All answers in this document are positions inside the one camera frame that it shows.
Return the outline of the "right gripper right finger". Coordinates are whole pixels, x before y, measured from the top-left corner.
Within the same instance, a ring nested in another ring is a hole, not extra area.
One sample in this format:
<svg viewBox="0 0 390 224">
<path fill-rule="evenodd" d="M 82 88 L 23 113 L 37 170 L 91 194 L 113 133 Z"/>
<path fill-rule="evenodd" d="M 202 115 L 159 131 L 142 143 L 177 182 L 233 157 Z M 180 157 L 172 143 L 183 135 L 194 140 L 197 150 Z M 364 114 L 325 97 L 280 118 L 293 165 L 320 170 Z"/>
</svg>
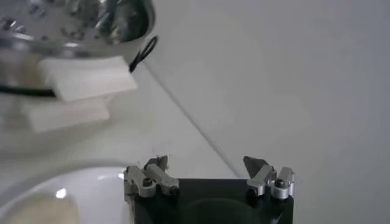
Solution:
<svg viewBox="0 0 390 224">
<path fill-rule="evenodd" d="M 286 200 L 294 195 L 295 173 L 290 167 L 282 167 L 280 172 L 264 159 L 245 156 L 244 165 L 250 178 L 246 181 L 248 194 L 252 198 L 260 198 L 270 190 L 271 197 Z"/>
</svg>

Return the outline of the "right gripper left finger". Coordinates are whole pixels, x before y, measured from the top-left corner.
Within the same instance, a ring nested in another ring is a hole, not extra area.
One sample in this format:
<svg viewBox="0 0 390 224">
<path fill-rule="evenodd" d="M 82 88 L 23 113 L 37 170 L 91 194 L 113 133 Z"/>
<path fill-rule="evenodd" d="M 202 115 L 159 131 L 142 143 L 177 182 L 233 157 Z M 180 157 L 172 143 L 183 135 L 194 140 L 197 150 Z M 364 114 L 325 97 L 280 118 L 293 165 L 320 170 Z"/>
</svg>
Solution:
<svg viewBox="0 0 390 224">
<path fill-rule="evenodd" d="M 128 166 L 124 175 L 124 200 L 130 203 L 137 197 L 153 198 L 157 193 L 176 198 L 180 195 L 180 182 L 169 176 L 168 157 L 151 158 L 143 167 Z"/>
</svg>

